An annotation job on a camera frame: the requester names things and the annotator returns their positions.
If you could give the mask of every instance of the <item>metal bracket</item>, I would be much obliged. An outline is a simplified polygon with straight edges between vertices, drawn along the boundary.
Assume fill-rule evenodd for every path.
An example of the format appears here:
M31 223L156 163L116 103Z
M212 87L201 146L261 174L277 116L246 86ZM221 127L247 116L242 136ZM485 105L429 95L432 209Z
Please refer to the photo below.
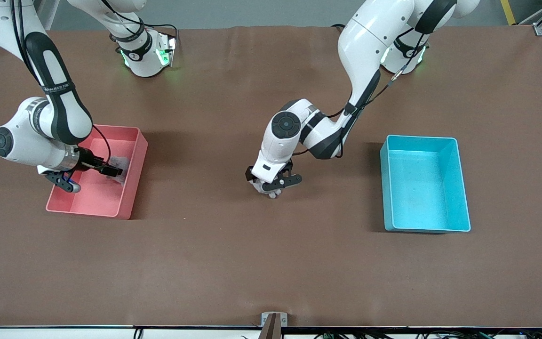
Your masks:
M536 26L536 22L533 22L533 28L535 30L536 36L542 36L542 30L540 30L538 26Z
M282 327L288 327L288 313L285 312L265 312L261 313L261 326L265 326L265 322L269 318L269 315L277 314L279 315L279 323Z

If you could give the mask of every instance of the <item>gray floor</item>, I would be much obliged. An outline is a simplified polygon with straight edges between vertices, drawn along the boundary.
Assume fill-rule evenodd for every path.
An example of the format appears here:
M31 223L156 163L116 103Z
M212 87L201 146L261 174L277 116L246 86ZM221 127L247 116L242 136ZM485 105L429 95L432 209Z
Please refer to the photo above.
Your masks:
M145 22L172 23L179 28L228 28L233 26L292 25L329 26L345 23L364 0L150 0L139 15ZM518 21L542 8L542 0L510 0ZM448 25L506 25L500 0L480 0L468 17L451 19ZM86 13L65 0L52 30L102 30Z
M364 0L150 0L139 16L149 23L170 22L179 28L233 26L330 26L346 23ZM478 8L450 25L506 25L499 0L481 0ZM103 27L61 1L54 30L101 30Z

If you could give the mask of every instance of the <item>yellow tape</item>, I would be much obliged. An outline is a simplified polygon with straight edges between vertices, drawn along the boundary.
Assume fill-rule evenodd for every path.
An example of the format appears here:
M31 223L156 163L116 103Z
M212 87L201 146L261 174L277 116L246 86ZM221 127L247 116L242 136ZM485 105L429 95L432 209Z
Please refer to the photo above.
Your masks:
M511 11L510 2L508 0L501 0L501 7L503 7L503 12L505 13L507 24L508 25L515 24L516 18L514 18L514 13Z

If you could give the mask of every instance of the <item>green led light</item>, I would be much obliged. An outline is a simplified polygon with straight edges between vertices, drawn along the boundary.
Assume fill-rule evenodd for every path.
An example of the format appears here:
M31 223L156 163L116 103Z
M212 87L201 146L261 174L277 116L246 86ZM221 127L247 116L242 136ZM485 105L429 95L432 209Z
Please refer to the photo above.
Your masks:
M125 56L125 53L123 51L120 51L120 55L125 60L125 66L129 67L129 62L127 61L127 57Z
M424 47L422 48L422 51L420 52L420 57L417 58L417 63L418 63L418 64L419 64L420 62L422 62L423 54L424 54L425 51L426 51L426 46L424 46Z
M159 56L160 64L162 64L163 66L168 65L168 63L170 62L168 60L168 53L165 51L160 51L158 49L156 50L156 52L157 52L157 55Z

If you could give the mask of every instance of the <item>plastic bin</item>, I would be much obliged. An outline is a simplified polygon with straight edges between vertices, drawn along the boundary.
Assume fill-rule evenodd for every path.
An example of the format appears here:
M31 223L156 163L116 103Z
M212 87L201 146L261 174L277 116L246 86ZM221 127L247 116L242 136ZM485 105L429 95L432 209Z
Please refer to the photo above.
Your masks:
M470 231L456 139L389 135L380 160L386 230Z
M113 219L129 219L131 216L148 142L136 127L97 127L108 139L113 156L129 158L125 184L121 185L93 170L76 172L72 179L81 185L81 191L67 193L54 186L46 206L49 212ZM97 156L105 158L108 154L104 139L96 132L91 133L80 146L89 148Z

